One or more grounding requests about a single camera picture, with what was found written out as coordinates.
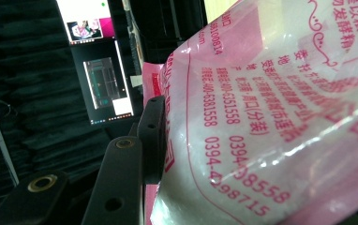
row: pink plastic bag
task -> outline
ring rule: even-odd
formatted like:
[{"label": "pink plastic bag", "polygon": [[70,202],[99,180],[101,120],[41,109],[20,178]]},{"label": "pink plastic bag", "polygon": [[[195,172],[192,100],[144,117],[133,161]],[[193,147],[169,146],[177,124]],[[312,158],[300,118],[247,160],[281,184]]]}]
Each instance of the pink plastic bag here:
[{"label": "pink plastic bag", "polygon": [[358,209],[358,1],[239,1],[159,76],[147,66],[168,137],[155,225],[334,224]]}]

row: monitor screen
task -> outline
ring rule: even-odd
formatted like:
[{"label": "monitor screen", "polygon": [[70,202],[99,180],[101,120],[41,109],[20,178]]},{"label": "monitor screen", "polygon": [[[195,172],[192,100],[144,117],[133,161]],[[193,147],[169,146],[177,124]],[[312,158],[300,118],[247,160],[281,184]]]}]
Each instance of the monitor screen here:
[{"label": "monitor screen", "polygon": [[57,0],[57,5],[70,45],[114,38],[107,0]]},{"label": "monitor screen", "polygon": [[91,125],[134,116],[131,87],[117,41],[73,50]]}]

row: machine part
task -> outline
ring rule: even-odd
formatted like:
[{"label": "machine part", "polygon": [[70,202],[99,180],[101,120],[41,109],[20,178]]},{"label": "machine part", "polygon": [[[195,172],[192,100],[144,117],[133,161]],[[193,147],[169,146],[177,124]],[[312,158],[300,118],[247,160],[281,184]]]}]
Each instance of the machine part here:
[{"label": "machine part", "polygon": [[164,107],[163,96],[151,98],[138,126],[138,137],[144,146],[144,184],[158,184],[161,180],[167,146]]},{"label": "machine part", "polygon": [[68,207],[64,172],[36,172],[25,178],[0,206],[0,224],[57,224]]},{"label": "machine part", "polygon": [[57,176],[54,174],[48,174],[32,180],[27,189],[30,192],[41,192],[51,188],[57,180]]},{"label": "machine part", "polygon": [[142,189],[141,141],[130,136],[112,140],[82,224],[142,224]]}]

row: dark background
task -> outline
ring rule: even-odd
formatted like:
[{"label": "dark background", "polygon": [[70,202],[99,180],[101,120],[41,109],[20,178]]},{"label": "dark background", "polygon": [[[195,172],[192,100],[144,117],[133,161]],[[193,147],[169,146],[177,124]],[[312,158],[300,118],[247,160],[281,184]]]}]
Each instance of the dark background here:
[{"label": "dark background", "polygon": [[[122,23],[125,14],[116,13]],[[122,54],[131,61],[130,51]],[[55,1],[0,0],[0,127],[20,179],[48,169],[70,178],[92,171],[137,119],[90,126]],[[0,202],[12,188],[0,150]]]}]

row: computer monitor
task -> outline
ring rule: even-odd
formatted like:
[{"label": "computer monitor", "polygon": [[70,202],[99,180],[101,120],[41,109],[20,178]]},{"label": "computer monitor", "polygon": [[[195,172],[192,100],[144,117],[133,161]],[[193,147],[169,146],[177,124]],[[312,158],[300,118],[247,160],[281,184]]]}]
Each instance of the computer monitor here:
[{"label": "computer monitor", "polygon": [[115,38],[107,0],[56,0],[91,125],[142,114],[142,92],[132,86]]},{"label": "computer monitor", "polygon": [[69,45],[115,37],[107,0],[56,0]]}]

